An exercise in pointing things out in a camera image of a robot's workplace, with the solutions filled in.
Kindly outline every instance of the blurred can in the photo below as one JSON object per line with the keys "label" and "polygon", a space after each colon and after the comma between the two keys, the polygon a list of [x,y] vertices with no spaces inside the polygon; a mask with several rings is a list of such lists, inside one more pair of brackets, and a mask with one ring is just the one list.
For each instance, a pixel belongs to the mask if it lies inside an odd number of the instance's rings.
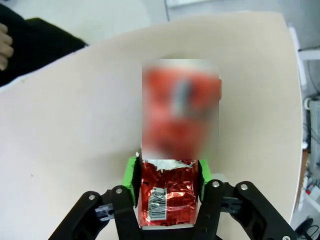
{"label": "blurred can", "polygon": [[142,68],[142,158],[198,159],[222,96],[207,59],[157,59]]}

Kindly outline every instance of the table surface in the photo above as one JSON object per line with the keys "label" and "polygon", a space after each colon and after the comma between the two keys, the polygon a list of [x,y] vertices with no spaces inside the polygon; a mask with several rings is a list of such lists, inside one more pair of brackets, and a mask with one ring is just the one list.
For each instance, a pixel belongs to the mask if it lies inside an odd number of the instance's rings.
{"label": "table surface", "polygon": [[[298,67],[283,17],[197,16],[125,33],[0,92],[0,234],[47,239],[82,193],[121,182],[141,146],[141,62],[212,58],[222,79],[214,173],[253,182],[289,221],[301,161]],[[247,239],[223,214],[218,234]],[[98,239],[118,239],[110,223]]]}

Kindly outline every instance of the finger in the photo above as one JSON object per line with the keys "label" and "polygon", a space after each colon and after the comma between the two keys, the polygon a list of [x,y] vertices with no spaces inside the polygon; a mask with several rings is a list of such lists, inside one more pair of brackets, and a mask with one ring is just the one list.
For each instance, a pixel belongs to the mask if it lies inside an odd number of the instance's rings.
{"label": "finger", "polygon": [[0,32],[0,39],[8,45],[12,45],[13,39],[9,35]]}
{"label": "finger", "polygon": [[8,66],[8,60],[0,54],[0,70],[3,71]]}
{"label": "finger", "polygon": [[4,57],[10,58],[14,54],[14,49],[7,44],[0,44],[0,54]]}
{"label": "finger", "polygon": [[8,32],[8,27],[0,23],[0,31],[6,34]]}

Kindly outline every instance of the barcode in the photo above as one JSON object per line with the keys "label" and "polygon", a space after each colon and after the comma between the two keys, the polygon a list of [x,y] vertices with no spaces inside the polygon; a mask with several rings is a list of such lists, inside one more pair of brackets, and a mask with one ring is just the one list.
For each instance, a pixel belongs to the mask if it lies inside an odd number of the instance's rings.
{"label": "barcode", "polygon": [[150,221],[167,219],[167,189],[154,187],[149,199],[148,217]]}

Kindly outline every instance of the red foil wrapper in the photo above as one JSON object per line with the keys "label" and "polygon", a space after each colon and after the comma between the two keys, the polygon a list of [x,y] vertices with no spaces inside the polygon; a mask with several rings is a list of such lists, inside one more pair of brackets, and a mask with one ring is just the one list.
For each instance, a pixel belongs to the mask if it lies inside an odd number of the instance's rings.
{"label": "red foil wrapper", "polygon": [[152,163],[141,163],[138,216],[141,226],[172,226],[196,222],[198,160],[181,162],[192,167],[157,170]]}

